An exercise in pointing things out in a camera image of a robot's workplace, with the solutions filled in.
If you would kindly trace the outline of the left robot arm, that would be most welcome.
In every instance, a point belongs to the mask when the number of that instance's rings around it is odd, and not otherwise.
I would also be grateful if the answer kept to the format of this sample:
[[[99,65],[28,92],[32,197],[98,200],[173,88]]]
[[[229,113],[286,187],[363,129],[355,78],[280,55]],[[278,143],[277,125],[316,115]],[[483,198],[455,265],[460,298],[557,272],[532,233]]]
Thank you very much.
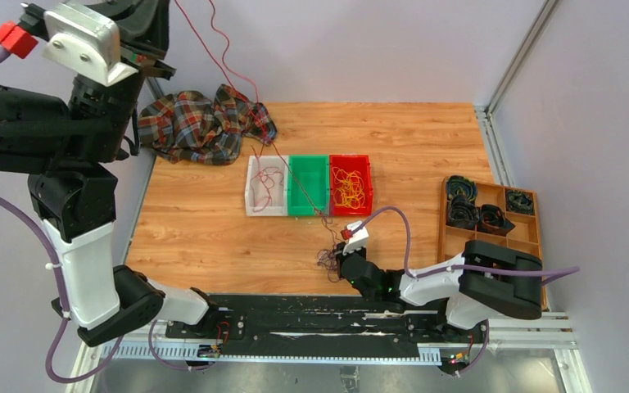
[[[137,100],[149,77],[169,79],[167,1],[74,1],[44,9],[23,5],[17,22],[0,27],[0,64],[43,55],[75,72],[68,102],[0,85],[0,171],[22,173],[57,280],[54,310],[77,324],[94,347],[151,321],[182,323],[211,337],[218,307],[202,291],[149,280],[112,258],[118,180],[106,164],[136,155]]]

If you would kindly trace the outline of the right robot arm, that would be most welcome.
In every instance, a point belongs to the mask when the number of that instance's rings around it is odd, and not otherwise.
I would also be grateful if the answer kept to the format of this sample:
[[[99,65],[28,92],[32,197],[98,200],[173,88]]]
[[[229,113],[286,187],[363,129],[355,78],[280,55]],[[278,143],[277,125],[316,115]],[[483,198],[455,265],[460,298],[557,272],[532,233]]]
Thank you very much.
[[[480,240],[440,264],[424,269],[380,269],[365,248],[334,252],[337,275],[361,296],[394,310],[444,301],[435,319],[437,334],[457,341],[470,328],[497,315],[535,320],[542,315],[542,262],[534,255]]]

